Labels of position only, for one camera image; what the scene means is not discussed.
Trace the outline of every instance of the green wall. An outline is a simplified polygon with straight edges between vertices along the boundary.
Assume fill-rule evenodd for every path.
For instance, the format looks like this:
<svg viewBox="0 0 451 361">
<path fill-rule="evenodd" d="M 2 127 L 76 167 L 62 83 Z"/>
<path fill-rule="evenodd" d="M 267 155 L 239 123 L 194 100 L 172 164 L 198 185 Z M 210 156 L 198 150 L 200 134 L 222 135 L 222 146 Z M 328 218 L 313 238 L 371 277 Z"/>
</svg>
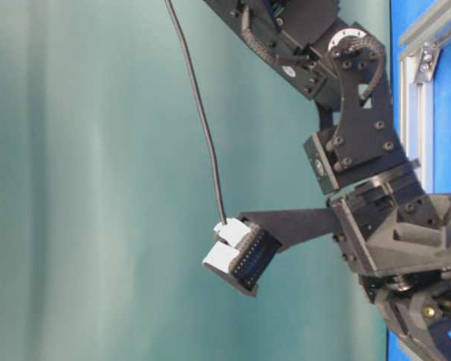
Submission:
<svg viewBox="0 0 451 361">
<path fill-rule="evenodd" d="M 322 207 L 317 115 L 200 1 L 176 1 L 225 206 Z M 389 43 L 389 2 L 342 14 Z M 330 238 L 248 299 L 201 267 L 218 222 L 163 2 L 0 0 L 0 361 L 373 360 L 385 328 Z"/>
</svg>

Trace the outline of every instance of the bolt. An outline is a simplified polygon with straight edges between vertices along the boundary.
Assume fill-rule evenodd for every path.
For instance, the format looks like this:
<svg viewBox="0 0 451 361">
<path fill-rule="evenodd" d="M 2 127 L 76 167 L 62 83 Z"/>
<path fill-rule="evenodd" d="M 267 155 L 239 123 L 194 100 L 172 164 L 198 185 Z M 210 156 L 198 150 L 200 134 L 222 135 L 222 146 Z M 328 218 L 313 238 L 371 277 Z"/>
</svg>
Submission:
<svg viewBox="0 0 451 361">
<path fill-rule="evenodd" d="M 336 137 L 332 140 L 333 145 L 338 146 L 344 143 L 344 138 Z"/>
<path fill-rule="evenodd" d="M 336 162 L 336 163 L 334 164 L 334 171 L 335 171 L 336 173 L 341 173 L 343 170 L 344 170 L 344 167 L 343 167 L 342 164 L 340 164 L 339 162 Z"/>
<path fill-rule="evenodd" d="M 353 64 L 349 60 L 347 60 L 346 62 L 343 62 L 344 70 L 349 70 L 349 69 L 351 69 L 352 66 L 353 66 Z"/>
<path fill-rule="evenodd" d="M 394 144 L 391 141 L 387 141 L 383 145 L 384 150 L 387 150 L 388 152 L 394 150 Z"/>
<path fill-rule="evenodd" d="M 434 318 L 436 316 L 436 310 L 431 306 L 424 307 L 422 312 L 427 318 Z"/>
<path fill-rule="evenodd" d="M 405 210 L 407 213 L 413 213 L 413 212 L 414 212 L 414 205 L 413 205 L 412 203 L 410 203 L 409 205 L 406 205 L 406 206 L 404 207 L 404 210 Z"/>
<path fill-rule="evenodd" d="M 374 128 L 376 128 L 376 130 L 383 130 L 385 127 L 386 124 L 384 124 L 383 121 L 379 121 L 374 124 Z"/>
<path fill-rule="evenodd" d="M 424 53 L 424 56 L 422 57 L 422 61 L 431 62 L 432 60 L 433 60 L 433 56 L 431 53 Z"/>
<path fill-rule="evenodd" d="M 318 159 L 316 159 L 316 170 L 317 170 L 317 174 L 320 177 L 324 177 L 325 171 L 324 171 L 324 165 L 322 165 L 322 162 Z"/>
<path fill-rule="evenodd" d="M 348 167 L 348 166 L 350 166 L 351 164 L 353 164 L 353 160 L 352 160 L 351 158 L 347 157 L 347 158 L 344 158 L 344 159 L 343 159 L 343 165 L 344 165 L 345 167 Z"/>
<path fill-rule="evenodd" d="M 421 66 L 419 67 L 419 70 L 422 73 L 426 73 L 427 71 L 429 71 L 429 64 L 426 64 L 426 63 L 421 64 Z"/>
<path fill-rule="evenodd" d="M 332 141 L 328 141 L 328 142 L 325 144 L 325 149 L 326 149 L 329 153 L 334 152 L 334 145 L 333 145 Z"/>
</svg>

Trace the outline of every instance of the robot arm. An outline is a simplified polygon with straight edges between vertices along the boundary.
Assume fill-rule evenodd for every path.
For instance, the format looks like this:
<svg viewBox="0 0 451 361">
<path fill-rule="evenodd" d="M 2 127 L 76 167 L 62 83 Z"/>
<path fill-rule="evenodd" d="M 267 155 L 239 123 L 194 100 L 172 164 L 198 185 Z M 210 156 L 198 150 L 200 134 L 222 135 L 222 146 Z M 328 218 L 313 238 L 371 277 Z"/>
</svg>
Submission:
<svg viewBox="0 0 451 361">
<path fill-rule="evenodd" d="M 337 0 L 204 1 L 316 102 L 319 131 L 304 149 L 328 196 L 325 209 L 220 223 L 204 264 L 254 296 L 276 253 L 331 233 L 388 327 L 424 360 L 451 360 L 451 195 L 425 194 L 398 140 L 383 45 L 338 17 Z"/>
</svg>

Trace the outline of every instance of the white plastic block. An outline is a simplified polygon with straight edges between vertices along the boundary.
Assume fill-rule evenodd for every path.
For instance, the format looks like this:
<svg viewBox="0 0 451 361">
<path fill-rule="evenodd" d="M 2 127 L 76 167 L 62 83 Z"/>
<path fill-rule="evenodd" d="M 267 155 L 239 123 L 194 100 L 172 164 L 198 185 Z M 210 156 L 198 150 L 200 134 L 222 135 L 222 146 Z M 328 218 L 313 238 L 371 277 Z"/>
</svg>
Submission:
<svg viewBox="0 0 451 361">
<path fill-rule="evenodd" d="M 216 242 L 202 263 L 207 263 L 224 273 L 229 273 L 229 265 L 238 255 L 239 251 L 235 248 L 222 242 Z"/>
<path fill-rule="evenodd" d="M 218 223 L 213 230 L 232 247 L 237 246 L 241 239 L 250 232 L 250 228 L 237 218 L 228 218 L 226 225 Z"/>
</svg>

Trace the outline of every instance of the black cable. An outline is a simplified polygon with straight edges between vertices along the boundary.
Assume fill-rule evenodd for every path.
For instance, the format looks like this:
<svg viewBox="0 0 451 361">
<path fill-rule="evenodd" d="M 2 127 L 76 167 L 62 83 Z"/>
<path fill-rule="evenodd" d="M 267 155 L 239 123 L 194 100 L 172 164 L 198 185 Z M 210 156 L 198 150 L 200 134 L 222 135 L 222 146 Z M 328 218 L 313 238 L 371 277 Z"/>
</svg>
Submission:
<svg viewBox="0 0 451 361">
<path fill-rule="evenodd" d="M 252 29 L 252 13 L 250 7 L 246 5 L 241 18 L 241 34 L 244 42 L 256 55 L 270 65 L 301 66 L 309 62 L 309 56 L 282 56 L 270 51 L 254 35 Z"/>
<path fill-rule="evenodd" d="M 180 46 L 182 47 L 183 55 L 186 59 L 187 70 L 189 71 L 190 83 L 192 85 L 192 91 L 194 93 L 195 103 L 202 122 L 202 128 L 204 129 L 205 139 L 209 148 L 210 164 L 212 165 L 213 181 L 216 188 L 217 206 L 219 207 L 220 221 L 223 225 L 227 224 L 226 212 L 224 211 L 224 203 L 222 201 L 222 191 L 220 189 L 219 168 L 217 166 L 216 150 L 213 145 L 212 137 L 210 135 L 209 124 L 204 112 L 204 105 L 202 104 L 201 93 L 198 88 L 197 79 L 195 77 L 194 66 L 190 59 L 189 47 L 187 46 L 186 37 L 183 34 L 182 27 L 180 26 L 177 15 L 175 14 L 174 6 L 171 0 L 165 0 L 168 13 L 171 15 L 172 23 L 179 36 Z"/>
<path fill-rule="evenodd" d="M 384 49 L 384 46 L 372 36 L 354 39 L 353 41 L 351 41 L 351 45 L 348 48 L 347 52 L 354 53 L 365 48 L 372 51 L 372 54 L 376 54 L 375 56 L 379 58 L 379 64 L 377 65 L 377 69 L 374 72 L 374 76 L 371 82 L 368 84 L 366 90 L 361 94 L 361 100 L 363 102 L 368 100 L 373 91 L 379 85 L 381 79 L 383 78 L 384 70 L 386 67 L 386 50 Z"/>
</svg>

